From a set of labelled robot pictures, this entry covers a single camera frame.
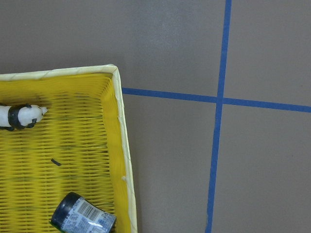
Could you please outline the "yellow woven basket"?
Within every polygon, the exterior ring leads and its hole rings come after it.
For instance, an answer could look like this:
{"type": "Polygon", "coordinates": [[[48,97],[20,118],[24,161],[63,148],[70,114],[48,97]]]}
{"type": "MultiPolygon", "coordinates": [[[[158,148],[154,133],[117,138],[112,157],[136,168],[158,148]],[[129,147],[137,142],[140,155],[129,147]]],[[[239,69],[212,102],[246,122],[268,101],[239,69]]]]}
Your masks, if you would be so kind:
{"type": "Polygon", "coordinates": [[[2,74],[0,101],[48,108],[33,128],[0,133],[1,232],[56,232],[51,217],[69,192],[115,214],[113,232],[137,232],[121,81],[115,65],[2,74]]]}

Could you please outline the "black debris strip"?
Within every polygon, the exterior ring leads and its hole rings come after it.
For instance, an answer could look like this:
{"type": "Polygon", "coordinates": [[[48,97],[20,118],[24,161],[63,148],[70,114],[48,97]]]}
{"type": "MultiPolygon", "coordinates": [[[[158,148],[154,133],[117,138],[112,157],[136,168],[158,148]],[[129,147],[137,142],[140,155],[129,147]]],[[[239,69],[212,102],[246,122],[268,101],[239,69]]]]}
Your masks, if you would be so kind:
{"type": "Polygon", "coordinates": [[[51,159],[51,162],[54,163],[57,166],[61,166],[62,164],[54,159],[51,159]]]}

